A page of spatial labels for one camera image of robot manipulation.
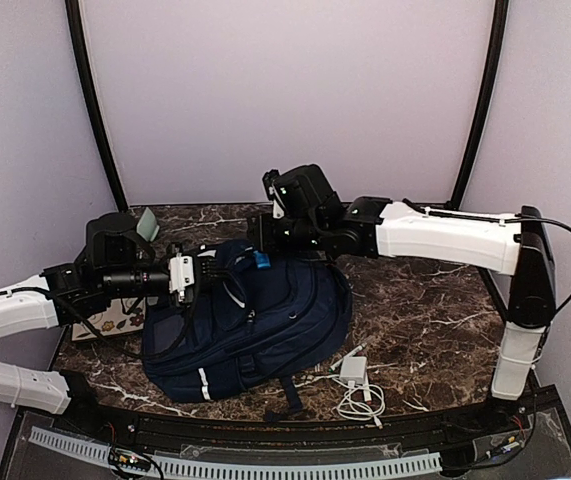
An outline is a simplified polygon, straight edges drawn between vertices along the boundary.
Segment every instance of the white cable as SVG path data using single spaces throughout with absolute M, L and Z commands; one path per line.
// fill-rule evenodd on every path
M 365 389 L 363 390 L 363 400 L 366 404 L 372 403 L 372 391 L 369 389 L 369 378 L 367 377 L 367 370 L 365 370 L 365 383 L 363 383 Z
M 343 395 L 343 399 L 338 406 L 335 407 L 336 412 L 341 417 L 346 420 L 356 420 L 359 422 L 374 420 L 378 428 L 383 428 L 383 424 L 378 418 L 385 411 L 385 394 L 381 387 L 372 384 L 355 385 L 354 382 L 349 382 L 349 384 L 346 385 L 337 378 L 332 378 L 332 380 L 347 389 L 345 395 Z M 376 403 L 380 403 L 380 405 L 374 408 L 365 402 L 355 401 L 352 396 L 360 391 L 368 391 L 369 394 L 376 399 Z

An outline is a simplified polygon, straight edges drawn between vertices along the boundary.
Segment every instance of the lavender wall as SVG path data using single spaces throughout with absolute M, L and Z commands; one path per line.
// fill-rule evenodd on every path
M 83 2 L 133 204 L 264 200 L 323 166 L 345 200 L 449 198 L 492 0 Z
M 113 210 L 64 2 L 0 1 L 0 287 L 73 259 L 84 224 Z M 0 341 L 0 360 L 47 367 L 58 331 Z M 0 460 L 14 411 L 0 405 Z
M 512 2 L 503 52 L 464 207 L 533 204 L 571 225 L 571 2 Z M 562 299 L 571 289 L 571 237 L 549 232 Z M 554 323 L 538 373 L 558 386 L 571 420 L 571 304 Z

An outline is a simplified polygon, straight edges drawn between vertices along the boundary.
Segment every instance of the brown marble surface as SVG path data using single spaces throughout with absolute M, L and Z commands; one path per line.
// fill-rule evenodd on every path
M 214 205 L 153 207 L 161 233 L 187 247 L 242 238 L 245 217 L 266 207 Z M 142 210 L 135 209 L 135 214 Z M 319 371 L 297 376 L 306 410 L 292 420 L 340 420 L 333 408 L 344 389 L 322 378 L 340 356 L 361 343 L 369 379 L 385 392 L 385 415 L 416 413 L 482 401 L 500 342 L 502 323 L 474 267 L 412 258 L 378 260 L 342 257 L 338 262 L 354 291 L 354 317 L 347 341 Z M 138 350 L 140 334 L 113 340 Z M 140 412 L 220 420 L 261 421 L 267 408 L 286 402 L 278 382 L 235 398 L 200 404 L 175 404 L 151 384 L 138 361 L 100 343 L 63 341 L 55 369 L 84 372 L 105 405 Z

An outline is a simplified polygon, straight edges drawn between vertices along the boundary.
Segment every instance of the black metal pole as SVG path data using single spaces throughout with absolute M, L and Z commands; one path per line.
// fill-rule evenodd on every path
M 116 208 L 125 212 L 128 209 L 127 199 L 123 191 L 123 185 L 118 177 L 114 156 L 107 140 L 107 132 L 101 110 L 98 106 L 98 97 L 94 88 L 94 79 L 89 64 L 89 56 L 87 54 L 87 46 L 85 45 L 85 35 L 83 34 L 83 23 L 81 21 L 81 12 L 78 0 L 65 0 L 67 8 L 67 22 L 69 24 L 69 34 L 72 38 L 72 47 L 74 48 L 74 57 L 76 58 L 76 68 L 85 97 L 85 106 L 89 115 L 94 139 L 98 147 L 98 153 L 103 163 L 103 169 L 109 182 L 109 188 L 112 190 L 112 196 L 116 202 Z
M 446 203 L 447 208 L 458 210 L 463 203 L 465 190 L 469 184 L 469 179 L 474 168 L 474 161 L 478 153 L 478 147 L 481 143 L 483 128 L 487 120 L 487 112 L 492 99 L 494 90 L 494 81 L 496 80 L 496 72 L 498 71 L 498 61 L 501 56 L 501 47 L 503 45 L 503 35 L 505 34 L 505 25 L 507 23 L 507 7 L 509 0 L 496 0 L 494 5 L 494 19 L 492 20 L 492 31 L 489 38 L 489 47 L 487 48 L 487 57 L 485 59 L 485 70 L 483 71 L 483 79 L 476 103 L 476 111 L 472 120 L 472 128 L 467 139 L 467 146 L 463 154 L 463 161 L 458 172 L 456 185 L 452 192 L 452 198 Z

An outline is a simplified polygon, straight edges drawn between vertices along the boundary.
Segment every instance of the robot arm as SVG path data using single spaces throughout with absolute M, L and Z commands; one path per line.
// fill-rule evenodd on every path
M 208 281 L 207 259 L 183 255 L 173 247 L 167 261 L 143 261 L 137 247 L 152 260 L 153 252 L 136 236 L 135 227 L 126 214 L 94 220 L 87 225 L 87 246 L 74 263 L 1 289 L 0 338 L 77 321 L 54 296 L 85 317 L 106 310 L 114 298 L 171 295 L 178 304 L 190 303 L 197 281 Z M 88 387 L 77 373 L 39 372 L 0 362 L 2 403 L 61 414 L 75 398 L 87 396 Z
M 520 217 L 540 218 L 538 210 L 479 215 L 377 197 L 344 207 L 316 165 L 283 175 L 272 170 L 263 183 L 274 211 L 249 219 L 248 235 L 266 252 L 424 257 L 510 275 L 508 318 L 491 394 L 508 401 L 521 396 L 556 311 L 554 261 L 545 230 L 539 222 L 520 223 Z
M 266 253 L 418 256 L 511 275 L 508 319 L 491 392 L 502 400 L 520 397 L 555 313 L 554 263 L 540 223 L 518 223 L 514 214 L 451 212 L 377 197 L 361 197 L 345 207 L 316 165 L 283 175 L 273 170 L 263 182 L 273 212 L 248 219 L 248 237 Z M 531 207 L 523 207 L 520 215 L 540 216 Z M 79 316 L 106 310 L 114 298 L 169 294 L 177 304 L 189 304 L 198 289 L 220 275 L 213 259 L 185 254 L 177 245 L 170 246 L 166 258 L 154 261 L 153 250 L 136 234 L 135 220 L 108 214 L 88 223 L 86 248 L 75 262 L 0 290 L 0 338 L 74 323 Z M 71 372 L 35 372 L 0 363 L 0 401 L 5 403 L 58 414 L 86 395 L 85 388 Z

